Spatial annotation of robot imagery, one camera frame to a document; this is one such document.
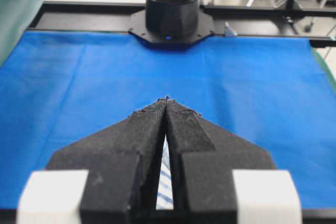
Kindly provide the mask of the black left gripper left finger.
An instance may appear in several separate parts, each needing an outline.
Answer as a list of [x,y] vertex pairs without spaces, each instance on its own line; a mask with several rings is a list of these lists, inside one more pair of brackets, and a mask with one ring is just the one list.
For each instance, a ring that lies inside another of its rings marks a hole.
[[17,223],[129,223],[154,208],[166,100],[54,152],[33,172],[20,197]]

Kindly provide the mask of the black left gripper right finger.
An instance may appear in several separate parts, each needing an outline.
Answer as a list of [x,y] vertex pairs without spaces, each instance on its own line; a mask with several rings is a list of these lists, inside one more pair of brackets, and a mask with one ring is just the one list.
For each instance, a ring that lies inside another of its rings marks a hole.
[[301,223],[292,177],[263,148],[169,100],[174,208],[181,223]]

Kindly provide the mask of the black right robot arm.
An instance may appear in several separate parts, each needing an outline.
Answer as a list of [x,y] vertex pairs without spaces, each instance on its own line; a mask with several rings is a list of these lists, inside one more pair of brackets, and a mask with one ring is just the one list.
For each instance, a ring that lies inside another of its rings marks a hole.
[[200,0],[146,0],[130,22],[129,33],[152,48],[185,49],[214,35],[213,18]]

